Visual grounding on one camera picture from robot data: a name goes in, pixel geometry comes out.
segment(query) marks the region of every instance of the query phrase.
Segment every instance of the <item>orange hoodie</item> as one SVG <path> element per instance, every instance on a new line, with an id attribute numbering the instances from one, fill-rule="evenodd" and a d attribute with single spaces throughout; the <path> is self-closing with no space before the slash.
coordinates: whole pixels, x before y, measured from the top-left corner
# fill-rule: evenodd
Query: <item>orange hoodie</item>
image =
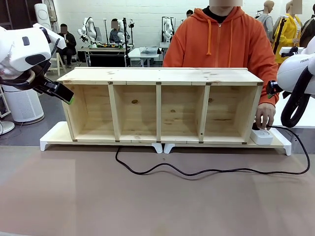
<path id="1" fill-rule="evenodd" d="M 222 24 L 195 9 L 177 29 L 164 60 L 164 67 L 245 67 L 264 81 L 261 103 L 268 99 L 266 85 L 277 80 L 278 65 L 263 25 L 234 7 Z"/>

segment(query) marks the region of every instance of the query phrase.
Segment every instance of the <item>yellow jacket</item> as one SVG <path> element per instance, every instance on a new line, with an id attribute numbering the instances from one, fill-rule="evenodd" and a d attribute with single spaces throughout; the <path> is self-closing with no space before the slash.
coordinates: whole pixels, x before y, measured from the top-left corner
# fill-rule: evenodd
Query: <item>yellow jacket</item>
<path id="1" fill-rule="evenodd" d="M 278 63 L 278 64 L 282 64 L 285 61 L 285 59 L 287 59 L 287 58 L 282 58 L 281 55 L 279 54 L 280 49 L 282 47 L 299 46 L 299 43 L 298 44 L 293 43 L 293 39 L 296 37 L 296 32 L 297 32 L 297 27 L 296 27 L 295 21 L 294 21 L 293 17 L 290 16 L 289 14 L 287 14 L 287 16 L 289 18 L 286 19 L 286 22 L 283 26 L 282 33 L 281 33 L 280 40 L 279 40 L 279 46 L 277 48 L 277 53 L 276 53 L 276 63 Z M 295 18 L 302 28 L 302 23 L 301 23 L 300 19 L 297 16 L 295 16 Z M 276 42 L 278 34 L 279 34 L 279 30 L 280 30 L 280 26 L 278 26 L 277 31 L 275 33 L 275 41 L 274 41 L 274 45 L 272 46 L 272 49 L 274 49 L 275 42 Z M 301 38 L 301 31 L 299 32 L 297 37 L 299 39 Z"/>

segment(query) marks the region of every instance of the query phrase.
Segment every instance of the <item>person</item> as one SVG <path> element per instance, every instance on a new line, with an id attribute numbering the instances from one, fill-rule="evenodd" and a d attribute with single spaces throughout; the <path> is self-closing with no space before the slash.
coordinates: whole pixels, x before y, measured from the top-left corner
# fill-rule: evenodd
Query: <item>person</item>
<path id="1" fill-rule="evenodd" d="M 57 49 L 57 52 L 60 54 L 61 59 L 64 62 L 64 56 L 66 56 L 67 59 L 67 68 L 71 68 L 71 58 L 72 56 L 76 55 L 77 52 L 75 50 L 75 46 L 77 45 L 77 42 L 75 41 L 75 38 L 73 34 L 68 32 L 68 26 L 66 24 L 60 25 L 61 32 L 59 33 L 60 36 L 65 38 L 66 47 L 64 49 Z"/>
<path id="2" fill-rule="evenodd" d="M 272 39 L 272 33 L 273 33 L 273 28 L 274 28 L 274 24 L 272 22 L 272 17 L 269 16 L 269 14 L 272 12 L 273 7 L 275 6 L 275 3 L 273 1 L 266 1 L 264 3 L 264 10 L 263 13 L 257 18 L 257 20 L 259 20 L 265 28 L 267 37 L 270 41 L 270 43 L 273 42 Z"/>
<path id="3" fill-rule="evenodd" d="M 193 11 L 192 11 L 192 10 L 188 10 L 188 11 L 186 12 L 187 18 L 188 18 L 189 16 L 191 16 L 192 14 L 193 14 Z"/>
<path id="4" fill-rule="evenodd" d="M 117 22 L 118 20 L 117 19 L 113 19 L 112 20 L 112 25 L 113 25 L 113 22 Z M 117 28 L 115 28 L 115 29 L 112 29 L 112 31 L 110 31 L 110 35 L 109 35 L 109 42 L 110 43 L 120 43 L 121 42 L 121 40 L 120 40 L 120 38 L 118 37 L 118 33 L 124 33 L 124 29 L 121 29 L 120 27 L 119 27 L 119 25 L 117 26 Z"/>
<path id="5" fill-rule="evenodd" d="M 266 85 L 277 80 L 275 55 L 262 24 L 241 7 L 195 9 L 177 29 L 163 66 L 248 68 L 264 82 L 256 112 L 257 126 L 265 129 L 267 124 L 273 124 L 279 97 L 268 99 Z"/>
<path id="6" fill-rule="evenodd" d="M 276 63 L 278 63 L 278 67 L 287 59 L 282 58 L 279 54 L 282 47 L 299 47 L 300 37 L 301 37 L 301 28 L 302 23 L 298 16 L 293 14 L 293 1 L 290 1 L 286 4 L 286 15 L 289 17 L 287 18 L 286 22 L 284 23 L 279 45 L 276 51 Z M 275 48 L 276 39 L 279 35 L 280 26 L 278 26 L 277 31 L 275 33 L 275 41 L 272 48 Z"/>
<path id="7" fill-rule="evenodd" d="M 310 40 L 315 37 L 315 4 L 313 5 L 312 18 L 309 19 L 302 27 L 300 47 L 306 48 Z"/>

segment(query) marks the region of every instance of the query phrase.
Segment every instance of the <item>black jacket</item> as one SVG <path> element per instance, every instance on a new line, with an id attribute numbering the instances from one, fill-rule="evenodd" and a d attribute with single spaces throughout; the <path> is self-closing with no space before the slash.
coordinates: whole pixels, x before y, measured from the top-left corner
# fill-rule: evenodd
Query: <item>black jacket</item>
<path id="1" fill-rule="evenodd" d="M 312 16 L 302 27 L 300 47 L 306 48 L 310 40 L 315 36 L 315 15 Z"/>
<path id="2" fill-rule="evenodd" d="M 77 42 L 75 41 L 74 36 L 73 36 L 71 33 L 68 32 L 68 33 L 65 35 L 65 38 L 69 41 L 69 42 L 67 43 L 67 48 L 69 48 L 69 49 L 71 49 L 71 50 L 74 50 L 74 51 L 76 52 L 75 46 L 77 45 Z"/>

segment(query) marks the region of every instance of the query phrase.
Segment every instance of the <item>gray shirt on mannequin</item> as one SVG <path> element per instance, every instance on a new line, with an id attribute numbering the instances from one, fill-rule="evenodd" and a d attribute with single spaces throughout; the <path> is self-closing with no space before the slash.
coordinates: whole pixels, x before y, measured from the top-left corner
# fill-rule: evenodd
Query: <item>gray shirt on mannequin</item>
<path id="1" fill-rule="evenodd" d="M 272 42 L 273 41 L 272 40 L 272 33 L 273 33 L 273 28 L 274 28 L 274 25 L 272 22 L 272 17 L 267 15 L 267 14 L 261 14 L 257 18 L 257 20 L 259 20 L 264 25 L 267 37 L 268 37 L 269 41 Z"/>

